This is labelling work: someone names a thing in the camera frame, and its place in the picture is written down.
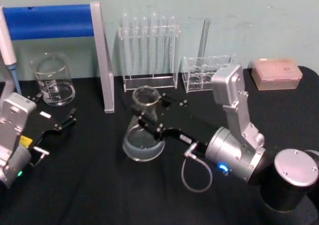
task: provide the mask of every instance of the test tube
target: test tube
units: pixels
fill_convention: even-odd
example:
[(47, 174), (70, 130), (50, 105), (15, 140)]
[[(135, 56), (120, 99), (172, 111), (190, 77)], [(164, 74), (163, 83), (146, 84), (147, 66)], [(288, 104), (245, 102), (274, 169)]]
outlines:
[(133, 72), (138, 74), (139, 66), (139, 45), (138, 45), (138, 36), (139, 36), (139, 20), (137, 17), (133, 17), (132, 22), (133, 27)]
[(147, 54), (147, 34), (148, 34), (148, 19), (142, 18), (142, 38), (141, 38), (141, 51), (142, 51), (142, 74), (148, 73), (148, 54)]
[(149, 69), (150, 73), (154, 76), (156, 73), (156, 26), (157, 26), (157, 20), (158, 20), (158, 15), (153, 12), (151, 15), (151, 37), (150, 37), (150, 63), (149, 63)]
[(127, 75), (131, 79), (132, 75), (132, 61), (131, 61), (131, 50), (130, 50), (130, 34), (129, 34), (129, 18), (126, 13), (123, 14), (123, 31), (124, 31), (124, 52), (125, 52), (125, 63)]
[(169, 18), (169, 72), (174, 72), (174, 61), (175, 61), (175, 17), (171, 16)]
[(163, 72), (165, 23), (166, 23), (166, 18), (165, 16), (162, 15), (159, 19), (157, 73)]

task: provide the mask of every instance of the small label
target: small label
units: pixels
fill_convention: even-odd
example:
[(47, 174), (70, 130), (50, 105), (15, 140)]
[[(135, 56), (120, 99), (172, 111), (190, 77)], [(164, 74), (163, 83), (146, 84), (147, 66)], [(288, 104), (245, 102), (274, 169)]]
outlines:
[(185, 141), (186, 143), (188, 144), (191, 144), (192, 140), (190, 138), (188, 138), (187, 136), (183, 135), (183, 134), (180, 134), (179, 135), (179, 138), (182, 140), (182, 141)]
[(48, 119), (51, 118), (51, 115), (48, 114), (48, 113), (45, 113), (45, 112), (40, 112), (40, 115), (42, 115), (42, 116), (44, 116), (44, 117), (46, 117), (46, 118), (48, 118)]
[(32, 143), (32, 139), (30, 139), (30, 138), (28, 138), (28, 137), (25, 137), (25, 136), (21, 136), (20, 137), (20, 144), (23, 146), (23, 147), (25, 147), (25, 148), (28, 148), (30, 145), (31, 145), (31, 143)]

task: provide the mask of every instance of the glass beaker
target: glass beaker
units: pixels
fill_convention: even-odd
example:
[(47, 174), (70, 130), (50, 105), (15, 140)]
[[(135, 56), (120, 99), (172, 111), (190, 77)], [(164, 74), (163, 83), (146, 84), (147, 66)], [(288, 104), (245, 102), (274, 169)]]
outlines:
[[(156, 105), (160, 99), (158, 90), (142, 86), (134, 90), (132, 97), (137, 106), (157, 120)], [(159, 156), (164, 147), (165, 141), (155, 140), (153, 135), (139, 125), (136, 116), (133, 116), (123, 141), (123, 150), (127, 156), (135, 161), (150, 161)]]
[(50, 106), (63, 106), (73, 100), (75, 90), (68, 70), (68, 58), (63, 53), (44, 53), (30, 62), (43, 100)]

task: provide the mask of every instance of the blue bar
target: blue bar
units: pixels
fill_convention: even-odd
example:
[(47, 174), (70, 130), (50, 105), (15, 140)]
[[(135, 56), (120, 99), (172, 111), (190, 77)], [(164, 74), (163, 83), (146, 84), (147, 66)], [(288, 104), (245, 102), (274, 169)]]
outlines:
[(12, 40), (94, 36), (89, 4), (10, 7), (3, 11)]

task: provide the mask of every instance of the white sticker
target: white sticker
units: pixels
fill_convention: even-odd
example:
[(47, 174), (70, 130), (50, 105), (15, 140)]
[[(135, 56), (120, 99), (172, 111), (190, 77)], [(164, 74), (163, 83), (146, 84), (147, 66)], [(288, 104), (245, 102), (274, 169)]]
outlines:
[(179, 135), (179, 138), (180, 138), (182, 141), (185, 141), (186, 143), (191, 144), (191, 139), (188, 138), (187, 136), (185, 136), (185, 135), (183, 135), (183, 134), (180, 134), (180, 135)]
[(44, 116), (44, 117), (47, 117), (48, 119), (51, 118), (51, 115), (48, 114), (48, 113), (45, 113), (45, 112), (40, 112), (40, 115)]

